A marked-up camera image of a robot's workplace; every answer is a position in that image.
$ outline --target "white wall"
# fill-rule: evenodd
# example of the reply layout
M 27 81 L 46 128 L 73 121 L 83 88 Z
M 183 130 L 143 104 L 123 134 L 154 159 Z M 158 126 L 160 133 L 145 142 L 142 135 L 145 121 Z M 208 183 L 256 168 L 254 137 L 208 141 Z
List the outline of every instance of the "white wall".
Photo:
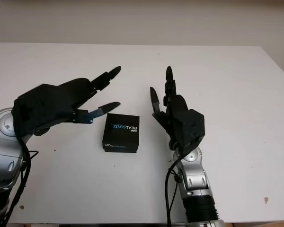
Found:
M 0 42 L 255 45 L 284 70 L 284 0 L 0 0 Z

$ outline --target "white table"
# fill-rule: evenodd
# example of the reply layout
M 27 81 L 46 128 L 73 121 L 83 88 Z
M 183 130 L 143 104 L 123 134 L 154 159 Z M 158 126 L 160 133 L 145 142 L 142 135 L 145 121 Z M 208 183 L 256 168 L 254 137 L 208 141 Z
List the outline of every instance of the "white table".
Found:
M 284 73 L 260 47 L 0 43 L 0 109 L 42 83 L 93 79 L 118 65 L 120 74 L 83 108 L 119 101 L 113 113 L 139 115 L 138 153 L 104 152 L 105 116 L 31 138 L 40 154 L 11 222 L 166 222 L 171 152 L 151 116 L 149 87 L 163 100 L 168 65 L 178 94 L 205 115 L 200 148 L 220 217 L 284 220 Z M 179 194 L 172 221 L 185 221 Z

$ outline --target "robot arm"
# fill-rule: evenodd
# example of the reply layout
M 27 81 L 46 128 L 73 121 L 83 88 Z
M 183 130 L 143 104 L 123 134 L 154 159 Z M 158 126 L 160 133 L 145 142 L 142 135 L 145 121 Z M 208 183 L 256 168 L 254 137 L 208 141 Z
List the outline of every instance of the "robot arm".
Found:
M 26 146 L 28 139 L 62 122 L 91 124 L 119 106 L 113 102 L 90 113 L 78 109 L 109 85 L 120 70 L 116 67 L 93 81 L 80 78 L 59 86 L 42 84 L 18 97 L 13 108 L 0 110 L 0 226 L 7 224 L 27 182 L 33 157 Z M 9 194 L 19 175 L 21 183 L 8 211 Z
M 222 227 L 214 206 L 213 194 L 206 172 L 202 167 L 202 153 L 198 145 L 205 135 L 204 116 L 188 109 L 184 98 L 176 93 L 176 82 L 169 66 L 166 71 L 165 96 L 166 112 L 160 111 L 159 99 L 151 87 L 152 116 L 170 136 L 169 148 L 174 150 L 174 163 L 169 168 L 165 181 L 165 199 L 168 226 L 171 226 L 170 208 L 167 195 L 169 174 L 177 167 L 177 183 L 186 209 L 187 226 Z

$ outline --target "black box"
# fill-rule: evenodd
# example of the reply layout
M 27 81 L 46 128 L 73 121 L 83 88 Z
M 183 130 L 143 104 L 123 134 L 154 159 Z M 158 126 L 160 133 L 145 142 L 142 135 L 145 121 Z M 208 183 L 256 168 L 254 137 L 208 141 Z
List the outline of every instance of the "black box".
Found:
M 139 146 L 139 116 L 108 113 L 102 140 L 105 152 L 136 153 Z

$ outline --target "wire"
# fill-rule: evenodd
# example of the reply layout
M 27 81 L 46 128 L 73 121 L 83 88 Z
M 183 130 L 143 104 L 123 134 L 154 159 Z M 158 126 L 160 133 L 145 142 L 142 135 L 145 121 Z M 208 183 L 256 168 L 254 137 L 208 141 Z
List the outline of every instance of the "wire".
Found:
M 182 157 L 179 157 L 169 168 L 166 174 L 165 178 L 165 185 L 164 185 L 164 191 L 165 191 L 165 204 L 166 204 L 166 213 L 167 213 L 167 226 L 171 227 L 171 220 L 170 220 L 170 210 L 169 210 L 169 193 L 168 193 L 168 183 L 169 183 L 169 175 L 171 174 L 173 168 L 182 160 Z
M 174 192 L 174 195 L 172 197 L 172 201 L 171 201 L 171 204 L 170 204 L 170 207 L 169 207 L 169 212 L 171 212 L 172 204 L 174 203 L 177 189 L 178 189 L 178 183 L 176 182 L 176 188 L 175 188 L 175 192 Z
M 29 152 L 30 152 L 30 153 L 34 153 L 34 154 L 30 157 L 30 160 L 32 160 L 33 157 L 35 157 L 37 154 L 39 154 L 39 151 L 37 151 L 37 150 L 30 150 Z

